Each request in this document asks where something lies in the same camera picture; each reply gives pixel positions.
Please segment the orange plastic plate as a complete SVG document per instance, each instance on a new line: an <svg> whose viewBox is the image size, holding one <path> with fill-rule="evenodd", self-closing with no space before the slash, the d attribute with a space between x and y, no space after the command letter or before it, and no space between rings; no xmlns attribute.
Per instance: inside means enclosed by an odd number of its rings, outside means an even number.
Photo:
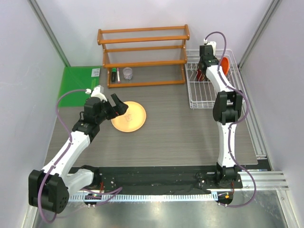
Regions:
<svg viewBox="0 0 304 228"><path fill-rule="evenodd" d="M229 59L227 57L223 57L221 67L224 75L227 76L230 68Z"/></svg>

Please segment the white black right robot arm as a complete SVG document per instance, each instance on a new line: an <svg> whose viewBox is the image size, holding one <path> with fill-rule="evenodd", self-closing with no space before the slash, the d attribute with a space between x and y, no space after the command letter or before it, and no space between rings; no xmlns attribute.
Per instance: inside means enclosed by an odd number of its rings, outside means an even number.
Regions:
<svg viewBox="0 0 304 228"><path fill-rule="evenodd" d="M243 97L235 91L225 76L220 61L215 56L216 43L207 42L199 48L199 70L212 83L217 93L212 111L219 131L219 156L214 182L224 188L237 179L238 166L234 161L236 131L234 123L241 116Z"/></svg>

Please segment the clear plastic cup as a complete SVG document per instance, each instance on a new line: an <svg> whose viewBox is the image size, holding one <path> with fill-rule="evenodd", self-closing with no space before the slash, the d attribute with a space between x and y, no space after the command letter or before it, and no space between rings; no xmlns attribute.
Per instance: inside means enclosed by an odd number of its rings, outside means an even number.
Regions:
<svg viewBox="0 0 304 228"><path fill-rule="evenodd" d="M130 67L125 67L123 69L123 76L125 80L131 80L133 77L133 70Z"/></svg>

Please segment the green plastic mat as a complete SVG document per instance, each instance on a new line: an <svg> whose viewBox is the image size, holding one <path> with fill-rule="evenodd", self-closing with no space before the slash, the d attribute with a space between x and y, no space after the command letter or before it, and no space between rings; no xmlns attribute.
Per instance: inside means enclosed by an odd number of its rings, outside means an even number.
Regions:
<svg viewBox="0 0 304 228"><path fill-rule="evenodd" d="M72 66L65 67L58 97L78 89L93 89L99 85L101 66ZM59 107L81 107L88 95L85 92L73 92L66 95Z"/></svg>

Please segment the orange wooden shelf rack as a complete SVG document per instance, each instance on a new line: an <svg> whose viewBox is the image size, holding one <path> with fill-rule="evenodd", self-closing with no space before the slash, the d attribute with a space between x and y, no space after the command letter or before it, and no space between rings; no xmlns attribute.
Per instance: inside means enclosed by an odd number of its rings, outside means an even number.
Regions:
<svg viewBox="0 0 304 228"><path fill-rule="evenodd" d="M187 24L171 27L110 29L97 32L97 43L102 47L102 66L107 71L108 88L135 86L181 85L186 82L186 42L190 39ZM181 77L165 80L161 76L138 82L127 81L123 69L178 65ZM111 82L112 68L119 68L121 82Z"/></svg>

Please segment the pink white marker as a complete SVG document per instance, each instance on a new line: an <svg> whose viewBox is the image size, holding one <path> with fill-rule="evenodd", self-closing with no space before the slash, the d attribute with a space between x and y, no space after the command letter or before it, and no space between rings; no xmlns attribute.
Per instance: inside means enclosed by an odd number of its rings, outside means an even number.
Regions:
<svg viewBox="0 0 304 228"><path fill-rule="evenodd" d="M120 80L120 71L119 71L119 68L117 68L116 70L117 70L117 82L120 83L121 80Z"/></svg>

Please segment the aluminium front rail frame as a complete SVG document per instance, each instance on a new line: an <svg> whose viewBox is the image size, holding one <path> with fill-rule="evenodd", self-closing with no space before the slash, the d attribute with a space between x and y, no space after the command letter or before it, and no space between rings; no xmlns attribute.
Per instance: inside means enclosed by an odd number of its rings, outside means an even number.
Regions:
<svg viewBox="0 0 304 228"><path fill-rule="evenodd" d="M239 191L287 190L279 171L244 171L235 180L216 182L215 175L202 171L114 171L79 169L61 178L33 171L29 177L29 203L61 213L69 201L86 204L114 201L203 201L231 205Z"/></svg>

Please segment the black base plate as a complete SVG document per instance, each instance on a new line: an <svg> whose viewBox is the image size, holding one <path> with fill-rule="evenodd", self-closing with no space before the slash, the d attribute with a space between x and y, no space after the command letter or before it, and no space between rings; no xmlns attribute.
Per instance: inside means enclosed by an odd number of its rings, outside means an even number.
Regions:
<svg viewBox="0 0 304 228"><path fill-rule="evenodd" d="M243 188L240 175L229 186L214 182L216 166L98 167L106 192L124 195L194 195Z"/></svg>

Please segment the cream yellow plate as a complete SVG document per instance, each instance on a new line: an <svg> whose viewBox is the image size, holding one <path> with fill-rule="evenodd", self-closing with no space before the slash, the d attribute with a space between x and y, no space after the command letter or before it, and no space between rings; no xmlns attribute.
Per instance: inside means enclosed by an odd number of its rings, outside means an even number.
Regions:
<svg viewBox="0 0 304 228"><path fill-rule="evenodd" d="M125 114L111 120L114 128L121 132L130 133L140 129L146 120L146 111L144 107L134 101L126 101L128 109Z"/></svg>

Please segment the dark red patterned plate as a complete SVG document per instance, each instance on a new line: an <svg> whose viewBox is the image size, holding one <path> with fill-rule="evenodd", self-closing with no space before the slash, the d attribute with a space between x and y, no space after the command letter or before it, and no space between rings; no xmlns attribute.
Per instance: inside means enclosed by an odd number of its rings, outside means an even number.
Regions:
<svg viewBox="0 0 304 228"><path fill-rule="evenodd" d="M198 82L203 82L205 80L205 75L202 73L200 69L197 69L196 80Z"/></svg>

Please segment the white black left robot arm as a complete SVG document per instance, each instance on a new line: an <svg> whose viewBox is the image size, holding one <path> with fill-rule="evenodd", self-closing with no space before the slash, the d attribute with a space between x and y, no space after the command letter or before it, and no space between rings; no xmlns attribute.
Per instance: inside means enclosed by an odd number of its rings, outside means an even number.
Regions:
<svg viewBox="0 0 304 228"><path fill-rule="evenodd" d="M100 186L100 171L96 167L83 165L72 175L69 171L99 133L100 124L126 113L128 105L116 94L111 97L114 106L104 95L92 95L86 99L63 147L42 170L33 170L29 174L29 205L59 214L65 209L69 196L85 187L95 190Z"/></svg>

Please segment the black green marker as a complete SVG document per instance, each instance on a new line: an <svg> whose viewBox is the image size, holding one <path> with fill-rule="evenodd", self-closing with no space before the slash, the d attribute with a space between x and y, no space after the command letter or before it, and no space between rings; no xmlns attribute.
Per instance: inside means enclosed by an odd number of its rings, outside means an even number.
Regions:
<svg viewBox="0 0 304 228"><path fill-rule="evenodd" d="M116 76L117 76L117 68L112 68L111 82L116 82Z"/></svg>

